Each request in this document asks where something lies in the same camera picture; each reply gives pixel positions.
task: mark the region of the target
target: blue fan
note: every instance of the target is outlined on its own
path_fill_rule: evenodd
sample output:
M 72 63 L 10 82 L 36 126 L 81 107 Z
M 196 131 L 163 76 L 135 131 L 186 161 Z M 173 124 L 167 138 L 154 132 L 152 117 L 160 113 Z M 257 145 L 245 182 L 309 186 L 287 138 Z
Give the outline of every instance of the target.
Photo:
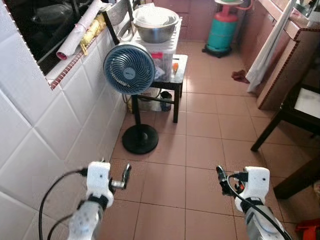
M 134 154 L 151 152 L 157 146 L 159 137 L 153 127 L 141 124 L 138 106 L 138 94 L 148 89 L 155 79 L 156 70 L 151 55 L 138 43 L 122 42 L 105 57 L 103 69 L 114 89 L 132 95 L 135 125 L 122 136 L 124 148 Z

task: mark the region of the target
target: window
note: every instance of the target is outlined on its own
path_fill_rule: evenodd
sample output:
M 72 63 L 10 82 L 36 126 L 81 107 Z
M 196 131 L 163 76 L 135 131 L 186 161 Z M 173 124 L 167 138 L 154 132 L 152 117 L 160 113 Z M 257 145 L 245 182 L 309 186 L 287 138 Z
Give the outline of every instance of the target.
M 56 52 L 92 0 L 4 0 L 37 64 L 46 75 Z

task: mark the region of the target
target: teal gas cylinder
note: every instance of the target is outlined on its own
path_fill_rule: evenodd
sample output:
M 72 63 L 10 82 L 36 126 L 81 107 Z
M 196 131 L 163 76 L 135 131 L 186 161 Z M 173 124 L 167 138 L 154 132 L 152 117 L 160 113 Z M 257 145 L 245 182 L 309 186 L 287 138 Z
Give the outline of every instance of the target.
M 229 14 L 230 6 L 223 5 L 212 21 L 212 26 L 204 52 L 222 57 L 231 51 L 230 44 L 237 28 L 238 17 Z

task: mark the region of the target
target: fan grille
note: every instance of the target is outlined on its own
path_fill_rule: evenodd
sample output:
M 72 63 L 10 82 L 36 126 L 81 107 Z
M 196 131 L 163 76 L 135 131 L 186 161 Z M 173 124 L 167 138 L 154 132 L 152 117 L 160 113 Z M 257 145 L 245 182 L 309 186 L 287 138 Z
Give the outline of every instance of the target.
M 118 45 L 105 57 L 104 75 L 120 93 L 137 95 L 155 79 L 155 64 L 143 49 L 130 44 Z

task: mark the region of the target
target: white curtain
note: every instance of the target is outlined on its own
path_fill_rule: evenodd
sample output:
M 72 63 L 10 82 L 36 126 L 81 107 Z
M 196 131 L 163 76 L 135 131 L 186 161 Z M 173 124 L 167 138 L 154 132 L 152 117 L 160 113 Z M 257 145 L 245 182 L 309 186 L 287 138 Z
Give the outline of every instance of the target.
M 248 93 L 254 92 L 256 87 L 261 83 L 278 44 L 282 29 L 284 29 L 295 3 L 296 0 L 290 0 L 288 2 L 280 19 L 277 21 L 272 32 L 265 41 L 249 72 L 246 74 L 245 77 L 250 82 L 247 89 Z

